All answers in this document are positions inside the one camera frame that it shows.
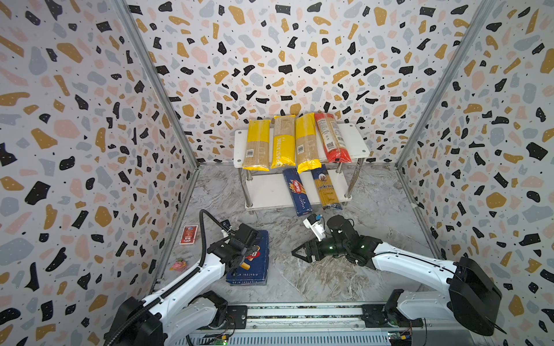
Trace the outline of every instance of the terrazzo wallpaper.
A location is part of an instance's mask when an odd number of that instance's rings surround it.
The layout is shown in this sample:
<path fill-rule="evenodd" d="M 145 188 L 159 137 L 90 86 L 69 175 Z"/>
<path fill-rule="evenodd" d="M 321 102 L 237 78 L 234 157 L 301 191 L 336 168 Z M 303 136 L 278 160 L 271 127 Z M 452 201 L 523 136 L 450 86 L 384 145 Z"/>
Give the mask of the terrazzo wallpaper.
<path fill-rule="evenodd" d="M 103 344 L 148 294 L 188 163 L 109 2 L 0 11 L 0 344 Z"/>
<path fill-rule="evenodd" d="M 554 344 L 553 19 L 498 1 L 401 168 L 443 257 L 501 290 L 498 345 Z"/>
<path fill-rule="evenodd" d="M 478 0 L 129 0 L 200 162 L 249 119 L 331 112 L 395 162 Z"/>

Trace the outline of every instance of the spaghetti package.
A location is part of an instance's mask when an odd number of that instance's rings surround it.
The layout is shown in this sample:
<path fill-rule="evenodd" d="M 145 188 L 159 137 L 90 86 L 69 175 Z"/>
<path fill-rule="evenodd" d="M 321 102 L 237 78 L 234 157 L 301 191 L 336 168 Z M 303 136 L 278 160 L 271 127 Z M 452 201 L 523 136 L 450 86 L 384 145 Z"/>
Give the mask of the spaghetti package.
<path fill-rule="evenodd" d="M 283 169 L 283 176 L 285 177 L 286 184 L 289 187 L 290 196 L 293 199 L 296 214 L 298 216 L 310 214 L 313 210 L 296 169 Z"/>
<path fill-rule="evenodd" d="M 333 114 L 318 113 L 315 115 L 315 121 L 321 133 L 327 160 L 330 163 L 352 162 Z"/>
<path fill-rule="evenodd" d="M 294 148 L 294 115 L 275 116 L 271 167 L 296 166 Z"/>
<path fill-rule="evenodd" d="M 322 164 L 321 168 L 312 169 L 312 177 L 323 209 L 342 210 L 341 203 L 338 201 L 335 188 L 333 187 L 333 182 L 327 172 L 327 167 Z"/>
<path fill-rule="evenodd" d="M 304 114 L 296 119 L 296 161 L 298 173 L 309 169 L 320 168 L 321 162 L 317 154 L 317 138 L 315 135 L 314 114 Z"/>
<path fill-rule="evenodd" d="M 270 120 L 250 120 L 243 169 L 269 171 Z"/>

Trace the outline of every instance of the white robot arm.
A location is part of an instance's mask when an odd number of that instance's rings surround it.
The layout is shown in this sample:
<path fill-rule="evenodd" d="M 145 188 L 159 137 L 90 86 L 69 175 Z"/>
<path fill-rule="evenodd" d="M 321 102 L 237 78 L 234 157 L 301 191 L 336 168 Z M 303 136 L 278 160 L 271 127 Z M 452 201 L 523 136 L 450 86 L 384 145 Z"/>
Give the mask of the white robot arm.
<path fill-rule="evenodd" d="M 455 319 L 480 335 L 492 335 L 494 328 L 499 329 L 495 322 L 502 294 L 475 261 L 467 257 L 459 262 L 438 260 L 404 251 L 381 239 L 360 236 L 340 215 L 327 221 L 329 234 L 320 215 L 312 214 L 304 223 L 317 238 L 294 249 L 293 256 L 311 263 L 344 255 L 353 264 L 394 272 L 436 290 L 394 290 L 385 306 L 390 321 Z"/>
<path fill-rule="evenodd" d="M 208 215 L 229 236 L 206 249 L 203 214 Z M 246 256 L 259 248 L 254 244 L 255 229 L 241 224 L 227 230 L 209 212 L 200 211 L 202 258 L 166 287 L 138 301 L 127 299 L 117 310 L 105 346 L 173 345 L 190 332 L 204 326 L 217 329 L 227 320 L 227 301 L 213 291 L 200 295 L 228 271 L 241 266 Z"/>

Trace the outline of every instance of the blue spaghetti package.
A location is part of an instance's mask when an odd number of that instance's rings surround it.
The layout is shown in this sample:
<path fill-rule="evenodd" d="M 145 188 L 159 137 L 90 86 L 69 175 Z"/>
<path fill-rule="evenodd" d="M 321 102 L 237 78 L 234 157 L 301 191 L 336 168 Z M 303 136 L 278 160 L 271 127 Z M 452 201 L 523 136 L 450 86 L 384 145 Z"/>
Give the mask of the blue spaghetti package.
<path fill-rule="evenodd" d="M 289 188 L 290 196 L 293 199 L 296 214 L 298 216 L 310 214 L 313 210 L 296 168 L 284 169 L 283 176 Z"/>

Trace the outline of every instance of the blue pasta box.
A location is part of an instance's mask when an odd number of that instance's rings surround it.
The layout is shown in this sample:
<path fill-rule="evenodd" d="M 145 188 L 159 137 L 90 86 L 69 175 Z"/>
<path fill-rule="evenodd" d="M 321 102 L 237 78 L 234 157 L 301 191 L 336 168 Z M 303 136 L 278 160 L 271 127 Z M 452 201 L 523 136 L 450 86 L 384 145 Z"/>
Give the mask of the blue pasta box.
<path fill-rule="evenodd" d="M 248 270 L 239 267 L 235 272 L 228 272 L 226 281 L 232 286 L 260 286 L 268 282 L 269 237 L 266 230 L 259 230 L 254 243 L 260 247 L 258 251 L 248 256 L 244 263 L 250 266 Z"/>
<path fill-rule="evenodd" d="M 287 168 L 283 170 L 286 184 L 289 188 L 290 197 L 293 199 L 294 208 L 298 216 L 310 214 L 313 210 L 306 195 L 306 190 L 302 185 L 300 176 L 296 168 Z"/>

